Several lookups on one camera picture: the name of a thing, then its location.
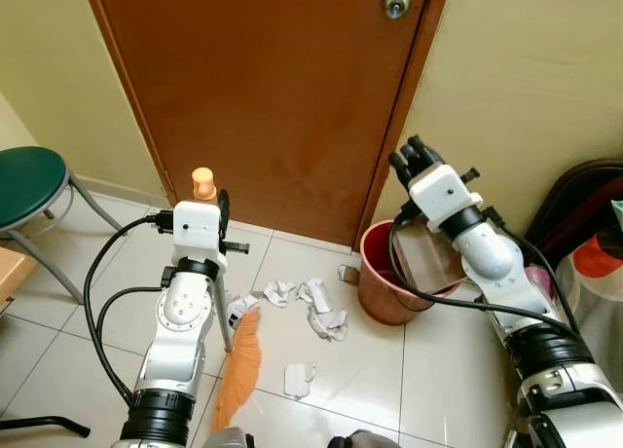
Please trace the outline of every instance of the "stool seat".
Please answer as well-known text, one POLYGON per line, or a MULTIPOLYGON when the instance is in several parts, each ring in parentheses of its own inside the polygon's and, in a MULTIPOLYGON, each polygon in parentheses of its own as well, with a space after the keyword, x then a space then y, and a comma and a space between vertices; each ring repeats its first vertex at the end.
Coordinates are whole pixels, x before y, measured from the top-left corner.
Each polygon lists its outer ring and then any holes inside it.
POLYGON ((51 149, 24 146, 0 151, 0 228, 46 205, 66 173, 65 162, 51 149))

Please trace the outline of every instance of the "door hinge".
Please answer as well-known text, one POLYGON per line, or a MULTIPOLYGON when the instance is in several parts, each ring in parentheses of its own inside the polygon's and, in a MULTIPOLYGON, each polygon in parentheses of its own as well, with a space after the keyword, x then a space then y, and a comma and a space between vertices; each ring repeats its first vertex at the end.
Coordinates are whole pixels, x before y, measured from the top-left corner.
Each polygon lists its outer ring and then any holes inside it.
POLYGON ((168 185, 168 189, 171 192, 175 193, 175 190, 173 190, 173 182, 171 180, 171 176, 168 174, 168 170, 164 168, 163 172, 165 173, 165 179, 166 179, 166 184, 168 185))

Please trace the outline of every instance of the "baseboard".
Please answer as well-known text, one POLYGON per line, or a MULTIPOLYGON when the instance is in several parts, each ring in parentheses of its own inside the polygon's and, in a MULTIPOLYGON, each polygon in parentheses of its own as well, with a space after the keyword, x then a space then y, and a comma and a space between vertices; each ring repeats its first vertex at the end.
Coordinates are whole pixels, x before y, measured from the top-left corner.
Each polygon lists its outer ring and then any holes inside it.
POLYGON ((135 188, 117 185, 116 183, 105 182, 96 178, 84 177, 76 174, 81 182, 85 184, 87 189, 92 192, 101 193, 111 197, 130 200, 131 202, 142 203, 144 205, 155 207, 170 207, 165 194, 154 194, 137 190, 135 188))

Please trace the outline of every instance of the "black cable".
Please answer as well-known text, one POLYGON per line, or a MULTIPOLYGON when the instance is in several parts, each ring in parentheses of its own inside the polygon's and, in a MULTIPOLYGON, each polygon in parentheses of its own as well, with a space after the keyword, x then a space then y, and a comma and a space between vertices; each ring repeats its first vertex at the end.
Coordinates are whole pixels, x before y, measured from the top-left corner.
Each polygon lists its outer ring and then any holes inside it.
POLYGON ((108 378, 114 385, 115 389, 119 392, 121 397, 124 399, 128 406, 132 404, 132 392, 129 388, 124 385, 124 382, 117 376, 115 371, 113 370, 106 354, 104 353, 104 348, 101 343, 101 340, 97 337, 95 323, 93 320, 93 313, 91 309, 91 282, 93 279, 93 275, 95 274, 95 270, 101 260, 103 259, 106 252, 110 249, 110 247, 115 243, 119 238, 127 234, 131 229, 141 224, 146 224, 149 222, 154 222, 156 216, 149 215, 145 217, 141 217, 140 219, 136 219, 135 221, 130 222, 127 226, 122 227, 119 231, 117 231, 101 248, 97 256, 93 260, 89 271, 87 272, 87 277, 85 278, 85 287, 84 287, 84 298, 85 298, 85 316, 87 319, 87 327, 89 328, 89 334, 91 335, 91 339, 93 341, 93 346, 95 347, 95 351, 97 352, 97 357, 99 357, 99 361, 101 362, 102 367, 104 367, 104 371, 108 378))
POLYGON ((541 314, 536 314, 534 312, 530 312, 528 310, 517 309, 515 307, 507 307, 505 305, 479 304, 479 303, 476 303, 476 302, 468 302, 466 300, 448 299, 446 297, 437 297, 435 295, 426 294, 425 292, 420 292, 415 287, 413 287, 412 285, 409 284, 409 282, 405 279, 405 277, 402 275, 402 273, 400 273, 400 270, 398 269, 398 264, 396 262, 395 254, 394 254, 394 251, 393 251, 393 238, 395 236, 397 227, 398 227, 397 224, 393 223, 392 226, 391 226, 391 229, 389 230, 389 242, 388 242, 389 261, 391 263, 391 269, 393 270, 393 273, 404 284, 404 286, 407 288, 407 290, 409 290, 411 293, 417 295, 421 299, 429 300, 430 302, 434 302, 434 303, 438 303, 438 304, 451 305, 453 307, 462 307, 462 308, 465 308, 465 309, 481 310, 481 311, 484 311, 484 312, 502 312, 502 313, 506 313, 506 314, 517 315, 519 317, 538 319, 538 320, 546 322, 547 324, 550 324, 552 326, 556 326, 556 327, 564 330, 566 333, 575 334, 564 323, 561 323, 561 322, 557 321, 556 319, 543 316, 541 314))
POLYGON ((539 250, 536 247, 536 245, 534 245, 533 243, 528 242, 526 239, 523 239, 523 238, 519 237, 513 231, 508 229, 505 224, 502 224, 502 225, 500 225, 498 227, 502 231, 504 231, 504 233, 508 237, 510 237, 512 240, 514 240, 516 243, 519 243, 519 244, 523 245, 525 248, 529 249, 534 255, 536 255, 538 257, 538 259, 541 262, 541 265, 545 268, 545 270, 547 270, 547 274, 549 275, 549 277, 552 279, 552 282, 554 283, 554 290, 556 291, 556 295, 558 296, 558 300, 560 301, 561 306, 563 307, 563 310, 565 311, 565 315, 567 316, 567 320, 568 320, 568 323, 569 323, 571 329, 576 334, 579 335, 580 334, 580 327, 577 324, 577 320, 575 319, 575 316, 573 315, 573 311, 571 310, 571 306, 568 304, 567 296, 563 293, 563 289, 561 288, 561 285, 558 282, 558 278, 556 277, 556 273, 554 273, 554 270, 553 270, 552 266, 549 264, 549 261, 547 261, 547 258, 545 258, 545 255, 543 255, 541 250, 539 250))
POLYGON ((95 328, 95 333, 97 334, 97 339, 101 342, 101 333, 104 327, 104 319, 106 318, 106 312, 110 309, 110 306, 126 294, 132 294, 132 292, 162 292, 161 287, 129 287, 127 289, 121 290, 111 296, 105 303, 104 306, 99 311, 99 317, 97 317, 97 327, 95 328))

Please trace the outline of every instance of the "yellow wall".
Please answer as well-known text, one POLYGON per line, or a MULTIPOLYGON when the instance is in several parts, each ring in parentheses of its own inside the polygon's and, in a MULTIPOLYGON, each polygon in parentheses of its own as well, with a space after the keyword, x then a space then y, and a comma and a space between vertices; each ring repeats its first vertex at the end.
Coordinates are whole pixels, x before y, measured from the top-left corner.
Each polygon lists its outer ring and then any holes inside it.
POLYGON ((0 90, 77 174, 162 197, 88 0, 0 0, 0 90))
MULTIPOLYGON (((512 228, 582 161, 623 156, 623 0, 448 0, 403 130, 512 228)), ((390 174, 375 220, 406 194, 390 174)))
POLYGON ((16 146, 34 146, 37 142, 0 93, 0 151, 16 146))

